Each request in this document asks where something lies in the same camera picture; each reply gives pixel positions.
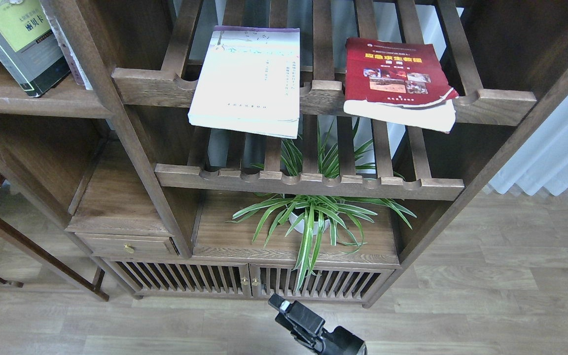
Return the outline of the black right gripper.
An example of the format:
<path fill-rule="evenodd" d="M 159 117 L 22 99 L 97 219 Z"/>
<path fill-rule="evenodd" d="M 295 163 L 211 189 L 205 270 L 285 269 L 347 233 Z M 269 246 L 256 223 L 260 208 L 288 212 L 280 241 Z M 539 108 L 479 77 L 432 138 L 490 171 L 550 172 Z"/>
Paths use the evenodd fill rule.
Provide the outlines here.
<path fill-rule="evenodd" d="M 328 332 L 324 328 L 325 320 L 299 301 L 290 302 L 273 294 L 268 305 L 278 311 L 275 321 L 311 352 L 317 355 L 367 355 L 366 343 L 360 337 L 342 326 Z"/>

